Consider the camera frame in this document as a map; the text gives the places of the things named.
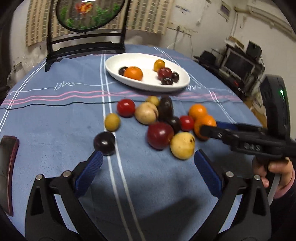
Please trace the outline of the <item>person right hand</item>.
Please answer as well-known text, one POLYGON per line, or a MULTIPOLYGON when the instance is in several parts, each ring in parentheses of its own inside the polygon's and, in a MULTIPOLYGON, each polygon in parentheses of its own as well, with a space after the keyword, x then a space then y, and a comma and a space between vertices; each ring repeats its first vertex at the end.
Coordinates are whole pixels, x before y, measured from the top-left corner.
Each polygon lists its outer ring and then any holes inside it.
POLYGON ((295 170, 292 161, 289 158, 280 161, 270 161, 264 166, 263 159, 254 157, 252 161, 253 172, 261 177, 263 186, 269 187, 269 181, 266 178, 267 172, 280 175, 280 182, 274 195, 274 199, 283 197, 292 187, 295 181, 295 170))

